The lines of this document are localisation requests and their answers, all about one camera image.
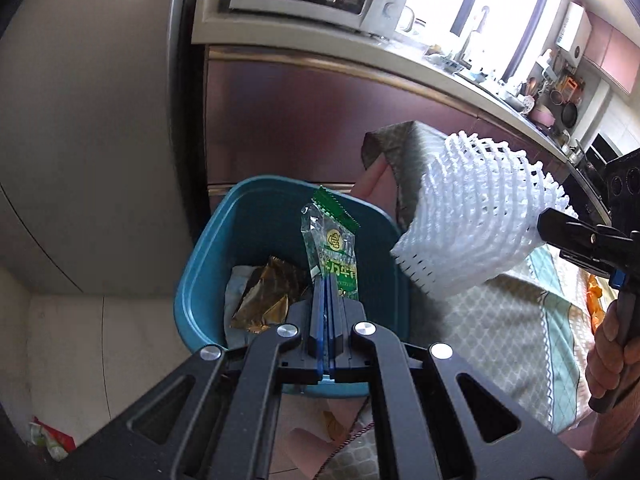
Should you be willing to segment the pink sleeved right forearm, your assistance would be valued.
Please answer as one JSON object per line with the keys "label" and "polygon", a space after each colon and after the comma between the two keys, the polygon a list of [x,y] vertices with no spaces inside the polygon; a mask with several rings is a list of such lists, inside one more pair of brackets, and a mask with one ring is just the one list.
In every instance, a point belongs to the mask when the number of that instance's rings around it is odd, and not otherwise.
{"label": "pink sleeved right forearm", "polygon": [[594,476],[620,450],[639,417],[639,402],[626,399],[606,414],[599,414],[588,450],[582,456],[590,476]]}

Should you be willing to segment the person's right hand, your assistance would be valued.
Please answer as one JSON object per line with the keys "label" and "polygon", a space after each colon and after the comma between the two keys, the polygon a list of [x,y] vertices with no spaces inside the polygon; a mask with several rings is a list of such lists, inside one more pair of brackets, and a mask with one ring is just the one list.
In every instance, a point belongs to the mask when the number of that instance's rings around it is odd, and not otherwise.
{"label": "person's right hand", "polygon": [[597,328],[594,346],[588,352],[586,379],[593,398],[602,399],[614,390],[626,391],[637,379],[639,339],[622,346],[617,342],[619,331],[617,301],[613,301]]}

